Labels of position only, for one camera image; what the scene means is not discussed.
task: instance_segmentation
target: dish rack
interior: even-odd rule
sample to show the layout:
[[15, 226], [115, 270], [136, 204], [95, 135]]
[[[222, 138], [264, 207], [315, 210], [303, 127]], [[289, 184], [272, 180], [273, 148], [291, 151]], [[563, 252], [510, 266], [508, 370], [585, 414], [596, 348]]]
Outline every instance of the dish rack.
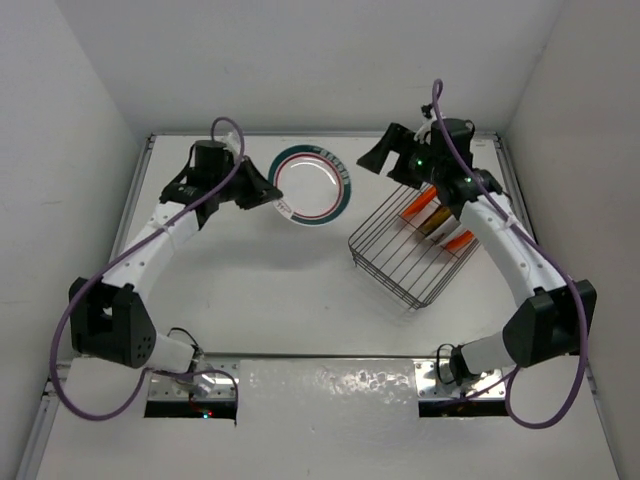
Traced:
[[356, 266], [416, 310], [438, 297], [479, 245], [474, 238], [448, 251], [418, 230], [438, 207], [437, 198], [421, 212], [402, 217], [429, 186], [420, 190], [400, 186], [349, 237]]

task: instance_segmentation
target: white table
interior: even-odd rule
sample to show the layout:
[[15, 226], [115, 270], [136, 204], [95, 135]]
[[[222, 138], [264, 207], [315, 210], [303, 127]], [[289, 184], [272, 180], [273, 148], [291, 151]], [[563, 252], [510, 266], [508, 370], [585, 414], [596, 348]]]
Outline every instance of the white table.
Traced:
[[[195, 138], [155, 138], [134, 181], [116, 249], [146, 221]], [[395, 188], [386, 177], [355, 167], [375, 141], [249, 137], [247, 152], [265, 173], [293, 144], [332, 151], [352, 175], [351, 204], [320, 228], [291, 224], [269, 205], [250, 212], [224, 205], [158, 280], [148, 304], [156, 326], [183, 326], [207, 351], [417, 357], [441, 343], [500, 329], [515, 307], [482, 248], [433, 305], [416, 313], [353, 266], [348, 236]], [[477, 166], [503, 180], [491, 139], [476, 141], [474, 152]], [[531, 420], [547, 418], [566, 396], [575, 368], [575, 358], [563, 357], [529, 369], [514, 388], [514, 408]], [[380, 373], [386, 383], [372, 388], [370, 380]], [[125, 398], [136, 375], [76, 359], [67, 389], [83, 407], [103, 412]], [[406, 377], [408, 388], [393, 381], [397, 376]], [[616, 475], [586, 381], [562, 423], [528, 431], [506, 417], [419, 419], [409, 360], [244, 361], [240, 379], [236, 428], [225, 420], [143, 418], [145, 395], [101, 424], [60, 408], [38, 478]]]

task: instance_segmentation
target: wall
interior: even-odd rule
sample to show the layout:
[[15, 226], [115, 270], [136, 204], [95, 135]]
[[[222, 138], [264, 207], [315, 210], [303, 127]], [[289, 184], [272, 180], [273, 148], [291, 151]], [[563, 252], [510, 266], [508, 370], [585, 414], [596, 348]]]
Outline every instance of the wall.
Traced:
[[502, 129], [562, 0], [57, 0], [139, 134], [383, 129], [448, 115]]
[[13, 478], [67, 288], [108, 257], [138, 145], [53, 0], [1, 4], [0, 478]]
[[569, 0], [509, 129], [539, 240], [598, 290], [590, 359], [624, 478], [640, 478], [640, 5]]

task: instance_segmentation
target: round plate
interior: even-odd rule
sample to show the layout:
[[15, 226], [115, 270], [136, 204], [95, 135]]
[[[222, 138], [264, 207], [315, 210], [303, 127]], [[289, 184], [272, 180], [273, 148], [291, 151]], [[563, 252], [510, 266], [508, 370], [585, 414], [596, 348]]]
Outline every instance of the round plate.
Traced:
[[301, 225], [335, 220], [351, 198], [351, 178], [344, 164], [314, 145], [296, 145], [280, 153], [269, 169], [269, 181], [284, 194], [273, 202], [275, 207]]

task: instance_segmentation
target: metal wire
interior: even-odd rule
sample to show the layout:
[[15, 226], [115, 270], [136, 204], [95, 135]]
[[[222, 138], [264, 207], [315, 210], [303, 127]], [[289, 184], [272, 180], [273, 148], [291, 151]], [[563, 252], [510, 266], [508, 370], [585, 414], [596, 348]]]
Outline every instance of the metal wire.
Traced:
[[[356, 266], [411, 309], [432, 303], [479, 245], [473, 240], [449, 252], [418, 230], [426, 213], [402, 217], [402, 212], [428, 187], [397, 188], [349, 237]], [[423, 212], [438, 205], [436, 199]]]

